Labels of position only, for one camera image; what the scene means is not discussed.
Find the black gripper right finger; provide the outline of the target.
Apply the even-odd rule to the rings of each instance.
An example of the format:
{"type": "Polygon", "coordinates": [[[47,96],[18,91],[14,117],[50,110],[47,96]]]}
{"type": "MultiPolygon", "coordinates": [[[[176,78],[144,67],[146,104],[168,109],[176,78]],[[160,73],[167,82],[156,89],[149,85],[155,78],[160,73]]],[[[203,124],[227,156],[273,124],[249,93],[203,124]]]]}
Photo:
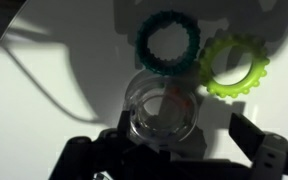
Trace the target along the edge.
{"type": "Polygon", "coordinates": [[[244,115],[233,113],[230,119],[229,136],[245,156],[254,162],[265,133],[244,115]]]}

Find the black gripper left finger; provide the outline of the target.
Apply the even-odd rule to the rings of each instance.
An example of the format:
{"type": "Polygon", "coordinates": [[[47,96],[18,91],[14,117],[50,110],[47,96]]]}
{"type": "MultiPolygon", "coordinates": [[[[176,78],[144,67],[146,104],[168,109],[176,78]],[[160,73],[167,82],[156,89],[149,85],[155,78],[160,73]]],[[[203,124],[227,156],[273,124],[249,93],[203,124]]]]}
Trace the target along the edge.
{"type": "Polygon", "coordinates": [[[131,114],[129,111],[123,111],[120,115],[119,122],[117,125],[117,134],[119,138],[127,137],[130,132],[131,114]]]}

